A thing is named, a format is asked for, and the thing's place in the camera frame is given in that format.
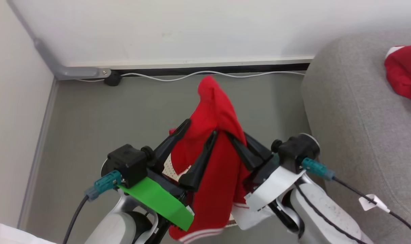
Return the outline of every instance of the red fabric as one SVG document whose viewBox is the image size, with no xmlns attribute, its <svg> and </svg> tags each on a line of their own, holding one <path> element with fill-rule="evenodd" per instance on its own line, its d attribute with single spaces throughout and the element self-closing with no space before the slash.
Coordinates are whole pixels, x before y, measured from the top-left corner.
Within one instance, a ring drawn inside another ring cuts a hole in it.
<svg viewBox="0 0 411 244">
<path fill-rule="evenodd" d="M 411 46 L 390 54 L 385 60 L 386 76 L 397 94 L 411 99 Z"/>
<path fill-rule="evenodd" d="M 198 230 L 224 227 L 228 222 L 233 202 L 245 203 L 246 192 L 241 183 L 249 172 L 223 132 L 232 133 L 246 145 L 233 106 L 211 76 L 205 77 L 199 84 L 198 94 L 201 100 L 190 117 L 192 123 L 189 130 L 171 152 L 171 161 L 176 173 L 182 173 L 195 162 L 204 142 L 215 129 L 218 130 L 218 138 L 201 186 L 195 193 L 195 217 L 191 227 L 187 232 L 176 227 L 170 228 L 170 236 L 176 240 Z"/>
</svg>

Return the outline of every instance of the white label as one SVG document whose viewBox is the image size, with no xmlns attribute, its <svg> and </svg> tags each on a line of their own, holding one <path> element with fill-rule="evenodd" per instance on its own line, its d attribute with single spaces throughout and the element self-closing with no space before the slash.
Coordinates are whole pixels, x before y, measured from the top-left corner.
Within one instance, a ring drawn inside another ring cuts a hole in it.
<svg viewBox="0 0 411 244">
<path fill-rule="evenodd" d="M 195 216 L 195 213 L 193 212 L 193 210 L 190 208 L 189 205 L 186 207 L 186 209 L 187 209 L 193 216 Z"/>
<path fill-rule="evenodd" d="M 359 198 L 359 202 L 361 203 L 362 208 L 363 208 L 365 211 L 368 211 L 368 210 L 372 209 L 373 207 L 379 207 L 379 208 L 381 208 L 382 210 L 384 210 L 384 211 L 387 212 L 387 213 L 389 213 L 389 212 L 391 211 L 391 210 L 388 209 L 388 207 L 386 206 L 386 204 L 384 204 L 384 203 L 380 200 L 380 198 L 378 198 L 376 195 L 374 195 L 374 194 L 368 194 L 367 197 L 370 198 L 370 199 L 372 199 L 372 200 L 374 200 L 375 202 L 377 202 L 377 205 L 374 204 L 374 203 L 372 203 L 372 202 L 369 202 L 369 201 L 366 200 L 365 198 L 362 198 L 362 197 L 361 197 L 361 198 Z"/>
</svg>

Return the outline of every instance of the black cable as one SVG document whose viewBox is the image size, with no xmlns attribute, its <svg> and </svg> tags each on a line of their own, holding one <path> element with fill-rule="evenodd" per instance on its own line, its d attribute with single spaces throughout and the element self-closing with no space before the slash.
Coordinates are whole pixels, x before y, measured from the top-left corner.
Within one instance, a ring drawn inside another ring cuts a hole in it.
<svg viewBox="0 0 411 244">
<path fill-rule="evenodd" d="M 71 218 L 70 225 L 69 225 L 69 227 L 67 228 L 67 232 L 66 232 L 66 236 L 64 237 L 63 244 L 67 244 L 67 241 L 69 240 L 69 236 L 70 236 L 71 229 L 73 229 L 74 222 L 76 221 L 76 218 L 78 217 L 79 212 L 81 211 L 81 209 L 82 209 L 82 207 L 84 206 L 85 202 L 88 200 L 88 197 L 89 197 L 89 196 L 86 195 L 86 196 L 84 197 L 84 199 L 82 199 L 82 201 L 81 201 L 81 203 L 79 204 L 76 212 L 74 212 L 73 218 Z"/>
<path fill-rule="evenodd" d="M 363 193 L 361 193 L 360 191 L 354 189 L 353 187 L 349 186 L 348 184 L 344 183 L 343 181 L 341 181 L 341 180 L 338 179 L 337 177 L 333 176 L 332 179 L 333 179 L 334 181 L 336 181 L 337 183 L 343 185 L 344 187 L 347 187 L 347 188 L 348 188 L 349 190 L 351 190 L 352 192 L 354 192 L 354 193 L 358 194 L 359 196 L 365 198 L 368 202 L 372 202 L 372 203 L 374 203 L 374 204 L 377 205 L 377 202 L 376 202 L 376 201 L 374 201 L 373 199 L 367 197 L 365 194 L 363 194 Z"/>
<path fill-rule="evenodd" d="M 396 213 L 394 213 L 392 211 L 390 211 L 389 214 L 394 216 L 399 221 L 401 221 L 403 224 L 405 224 L 411 230 L 411 225 L 407 221 L 405 221 L 403 218 L 401 218 L 400 216 L 398 216 Z"/>
<path fill-rule="evenodd" d="M 308 198 L 305 196 L 305 194 L 302 192 L 302 190 L 300 189 L 300 187 L 298 186 L 298 184 L 295 184 L 297 190 L 299 191 L 299 193 L 302 195 L 303 199 L 305 199 L 306 203 L 314 210 L 314 212 L 316 214 L 318 214 L 320 217 L 322 217 L 324 219 L 324 221 L 326 221 L 326 223 L 330 224 L 331 226 L 333 226 L 337 231 L 343 233 L 345 236 L 347 236 L 348 238 L 356 241 L 359 244 L 367 244 L 359 239 L 357 239 L 356 237 L 350 235 L 349 233 L 345 232 L 344 230 L 342 230 L 340 227 L 338 227 L 336 224 L 333 224 L 328 218 L 326 218 L 326 216 L 324 216 L 309 200 Z"/>
<path fill-rule="evenodd" d="M 374 204 L 377 205 L 377 202 L 376 202 L 376 201 L 374 201 L 373 199 L 367 197 L 365 194 L 363 194 L 363 193 L 361 193 L 360 191 L 354 189 L 353 187 L 349 186 L 348 184 L 344 183 L 343 181 L 341 181 L 341 180 L 338 179 L 337 177 L 334 176 L 332 179 L 333 179 L 334 181 L 336 181 L 337 183 L 343 185 L 344 187 L 347 187 L 349 190 L 351 190 L 352 192 L 356 193 L 357 195 L 365 198 L 365 199 L 368 200 L 369 202 L 372 202 L 372 203 L 374 203 Z M 405 221 L 403 218 L 401 218 L 400 216 L 398 216 L 396 213 L 394 213 L 394 212 L 392 212 L 392 211 L 390 211 L 389 214 L 392 215 L 392 216 L 394 216 L 394 217 L 395 217 L 396 219 L 398 219 L 399 221 L 401 221 L 403 224 L 405 224 L 405 225 L 411 230 L 411 225 L 410 225 L 407 221 Z"/>
</svg>

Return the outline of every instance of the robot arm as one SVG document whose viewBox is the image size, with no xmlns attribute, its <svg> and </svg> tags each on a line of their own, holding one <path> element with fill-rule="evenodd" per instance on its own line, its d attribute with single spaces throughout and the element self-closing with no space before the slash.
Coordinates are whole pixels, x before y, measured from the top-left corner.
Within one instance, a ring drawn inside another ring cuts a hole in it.
<svg viewBox="0 0 411 244">
<path fill-rule="evenodd" d="M 187 119 L 154 151 L 147 146 L 137 150 L 125 145 L 108 155 L 101 174 L 120 173 L 120 182 L 115 181 L 112 187 L 121 197 L 86 244 L 158 244 L 171 225 L 189 229 L 194 193 L 217 137 L 217 131 L 213 131 L 193 166 L 176 182 L 162 173 L 164 162 L 189 126 Z M 306 174 L 306 170 L 313 170 L 325 179 L 333 176 L 331 171 L 312 164 L 320 154 L 313 137 L 300 134 L 286 142 L 275 140 L 269 150 L 246 133 L 247 146 L 232 134 L 227 136 L 251 172 L 243 181 L 250 209 L 269 207 L 302 244 L 372 243 Z M 138 208 L 147 213 L 138 212 Z"/>
</svg>

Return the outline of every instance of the white object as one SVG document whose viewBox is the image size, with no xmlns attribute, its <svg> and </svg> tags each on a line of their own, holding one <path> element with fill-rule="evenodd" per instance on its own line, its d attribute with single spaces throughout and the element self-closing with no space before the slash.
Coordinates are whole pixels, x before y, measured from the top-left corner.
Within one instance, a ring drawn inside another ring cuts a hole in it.
<svg viewBox="0 0 411 244">
<path fill-rule="evenodd" d="M 253 210 L 260 210 L 290 188 L 306 170 L 295 174 L 284 167 L 278 167 L 253 193 L 245 196 L 246 204 Z"/>
<path fill-rule="evenodd" d="M 247 230 L 266 218 L 275 216 L 269 207 L 264 207 L 260 211 L 250 209 L 246 204 L 233 203 L 231 215 L 241 230 Z"/>
<path fill-rule="evenodd" d="M 127 213 L 111 213 L 94 229 L 85 244 L 132 244 L 136 224 Z"/>
<path fill-rule="evenodd" d="M 359 198 L 359 202 L 362 205 L 362 208 L 365 211 L 368 211 L 370 209 L 372 209 L 373 207 L 379 207 L 380 209 L 382 209 L 383 211 L 389 213 L 391 212 L 391 210 L 388 209 L 388 207 L 386 206 L 386 204 L 383 203 L 382 200 L 380 200 L 380 198 L 378 198 L 375 194 L 368 194 L 366 195 L 368 198 L 373 199 L 377 204 L 374 204 L 372 202 L 369 202 L 368 200 L 366 200 L 363 197 Z"/>
<path fill-rule="evenodd" d="M 391 49 L 389 49 L 388 53 L 386 54 L 385 59 L 386 59 L 390 54 L 392 54 L 392 53 L 395 52 L 395 51 L 400 50 L 400 49 L 403 48 L 403 47 L 404 47 L 404 46 L 394 46 L 394 47 L 392 47 Z"/>
<path fill-rule="evenodd" d="M 312 57 L 344 34 L 411 28 L 411 0 L 19 0 L 17 5 L 64 65 L 114 69 L 277 64 Z"/>
<path fill-rule="evenodd" d="M 32 40 L 0 0 L 0 223 L 17 227 L 26 208 L 23 199 L 52 82 Z"/>
<path fill-rule="evenodd" d="M 193 212 L 192 208 L 189 205 L 186 207 L 186 209 L 190 212 L 190 214 L 195 216 L 195 213 Z"/>
<path fill-rule="evenodd" d="M 0 244 L 55 244 L 30 233 L 0 224 Z"/>
<path fill-rule="evenodd" d="M 362 233 L 359 225 L 339 205 L 314 184 L 302 184 L 300 189 L 332 223 L 355 238 L 362 239 L 368 244 L 372 241 Z M 355 242 L 338 232 L 310 207 L 298 190 L 293 190 L 290 197 L 291 205 L 305 224 L 301 244 L 354 244 Z"/>
<path fill-rule="evenodd" d="M 189 233 L 183 236 L 178 241 L 182 242 L 183 244 L 189 244 L 197 239 L 219 235 L 220 233 L 222 233 L 223 230 L 224 230 L 223 228 L 198 230 L 198 231 L 195 231 L 195 232 L 192 232 L 192 233 Z"/>
</svg>

